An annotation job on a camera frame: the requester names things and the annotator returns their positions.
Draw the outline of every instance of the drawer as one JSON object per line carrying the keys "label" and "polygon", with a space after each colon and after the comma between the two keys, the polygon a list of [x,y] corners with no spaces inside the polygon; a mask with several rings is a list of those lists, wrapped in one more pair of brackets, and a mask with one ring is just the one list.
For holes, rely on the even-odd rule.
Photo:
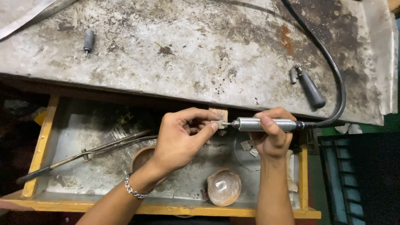
{"label": "drawer", "polygon": [[[91,149],[134,133],[140,120],[139,125],[132,122],[130,127],[122,127],[117,122],[127,110],[126,106],[112,103],[52,96],[29,171],[76,155],[81,149]],[[260,173],[248,172],[234,164],[230,155],[232,148],[227,144],[229,138],[229,135],[213,137],[211,146],[204,147],[191,164],[168,176],[162,185],[155,188],[151,197],[144,200],[137,213],[255,217]],[[48,175],[26,182],[23,190],[2,197],[0,207],[85,212],[123,180],[136,151],[154,144],[155,140],[148,140],[110,152],[91,154],[92,160],[86,163],[77,159],[55,168]],[[321,212],[308,207],[307,146],[301,146],[302,152],[294,157],[294,180],[299,186],[298,193],[291,194],[294,216],[320,219]],[[236,171],[242,180],[238,200],[228,207],[202,202],[200,190],[207,177],[223,167]]]}

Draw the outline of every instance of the clay bowl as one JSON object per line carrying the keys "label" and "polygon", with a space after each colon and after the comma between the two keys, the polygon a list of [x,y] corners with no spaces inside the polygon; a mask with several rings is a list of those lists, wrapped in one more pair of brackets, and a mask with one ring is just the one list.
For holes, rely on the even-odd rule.
{"label": "clay bowl", "polygon": [[[153,156],[155,149],[156,149],[155,146],[147,146],[136,152],[136,154],[133,156],[132,164],[130,165],[130,171],[134,173],[139,168],[141,168],[147,161],[149,161],[150,158]],[[160,185],[165,180],[165,178],[166,177],[157,182],[156,186]]]}
{"label": "clay bowl", "polygon": [[[226,188],[218,191],[217,183],[225,181]],[[238,199],[242,190],[242,182],[240,177],[234,171],[223,168],[207,178],[208,196],[211,202],[217,206],[228,206]]]}

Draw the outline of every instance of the silver chain bracelet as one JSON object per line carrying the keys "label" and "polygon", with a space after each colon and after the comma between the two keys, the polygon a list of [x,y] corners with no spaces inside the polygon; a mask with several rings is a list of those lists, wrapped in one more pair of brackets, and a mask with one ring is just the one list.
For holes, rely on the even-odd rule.
{"label": "silver chain bracelet", "polygon": [[134,191],[134,190],[130,187],[130,185],[129,185],[129,177],[131,176],[131,174],[132,174],[132,173],[130,173],[130,174],[125,174],[125,187],[126,187],[126,190],[128,191],[128,193],[132,193],[133,196],[138,197],[138,198],[140,198],[140,199],[144,199],[145,197],[149,196],[149,195],[151,194],[151,192],[154,190],[154,188],[153,188],[149,193],[147,193],[147,194],[140,194],[139,192]]}

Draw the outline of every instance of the clear plastic container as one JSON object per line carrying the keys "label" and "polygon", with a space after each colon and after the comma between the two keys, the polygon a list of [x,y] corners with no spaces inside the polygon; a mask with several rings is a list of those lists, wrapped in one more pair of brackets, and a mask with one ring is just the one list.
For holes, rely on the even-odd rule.
{"label": "clear plastic container", "polygon": [[243,150],[241,142],[250,140],[247,132],[238,132],[233,144],[233,155],[235,160],[249,172],[254,172],[261,169],[260,156],[254,157],[250,151]]}

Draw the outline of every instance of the forearm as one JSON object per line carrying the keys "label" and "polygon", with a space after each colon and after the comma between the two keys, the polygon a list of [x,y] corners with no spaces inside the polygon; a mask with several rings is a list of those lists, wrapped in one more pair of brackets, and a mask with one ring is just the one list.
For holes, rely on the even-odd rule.
{"label": "forearm", "polygon": [[258,225],[294,225],[285,161],[285,158],[268,161],[265,157],[261,157],[256,212]]}
{"label": "forearm", "polygon": [[[145,164],[129,178],[129,184],[139,193],[150,192],[159,178],[151,174],[152,168]],[[125,225],[132,219],[142,203],[133,194],[128,193],[125,183],[121,182],[103,196],[83,217],[77,225]]]}

